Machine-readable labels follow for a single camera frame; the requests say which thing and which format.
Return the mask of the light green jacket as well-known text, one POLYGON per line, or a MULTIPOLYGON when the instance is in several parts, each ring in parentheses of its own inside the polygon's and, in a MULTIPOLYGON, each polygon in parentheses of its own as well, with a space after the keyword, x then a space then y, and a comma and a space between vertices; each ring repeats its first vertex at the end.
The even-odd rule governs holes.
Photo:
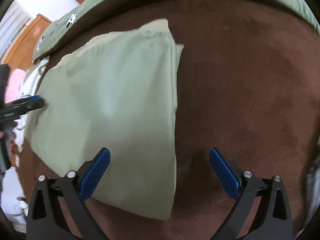
POLYGON ((65 55, 39 86, 45 106, 28 115, 25 138, 32 150, 63 176, 108 148, 111 162, 93 197, 169 219, 182 50, 163 18, 98 35, 65 55))

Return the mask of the wooden wardrobe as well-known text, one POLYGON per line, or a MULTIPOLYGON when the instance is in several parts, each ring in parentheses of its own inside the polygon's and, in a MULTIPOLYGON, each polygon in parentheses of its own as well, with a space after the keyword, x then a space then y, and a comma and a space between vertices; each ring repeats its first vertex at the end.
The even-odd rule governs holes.
POLYGON ((37 41, 51 23, 48 18, 38 14, 14 39, 13 44, 1 59, 1 64, 7 64, 10 67, 10 73, 15 69, 27 71, 32 67, 33 51, 37 41))

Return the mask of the white patterned bed sheet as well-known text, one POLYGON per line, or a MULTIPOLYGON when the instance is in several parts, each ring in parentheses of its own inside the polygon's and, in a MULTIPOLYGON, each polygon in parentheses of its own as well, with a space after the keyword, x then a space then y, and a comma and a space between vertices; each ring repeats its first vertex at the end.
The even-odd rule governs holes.
POLYGON ((31 94, 25 94, 14 101, 5 102, 5 94, 9 83, 10 67, 7 64, 1 65, 1 175, 3 176, 11 167, 9 160, 9 146, 14 122, 30 111, 37 110, 44 106, 44 99, 35 94, 41 76, 44 74, 49 58, 42 59, 36 68, 27 71, 27 76, 23 84, 29 85, 31 94))

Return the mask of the brown bed blanket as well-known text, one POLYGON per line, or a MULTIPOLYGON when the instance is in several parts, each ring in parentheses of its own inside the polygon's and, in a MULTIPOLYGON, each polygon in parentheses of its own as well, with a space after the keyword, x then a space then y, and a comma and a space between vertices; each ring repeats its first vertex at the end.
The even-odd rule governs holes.
POLYGON ((184 44, 177 77, 177 191, 167 221, 90 199, 111 239, 209 239, 232 207, 208 163, 218 147, 260 177, 282 177, 293 230, 307 217, 319 153, 319 34, 275 0, 87 0, 48 51, 49 68, 93 36, 166 18, 184 44))

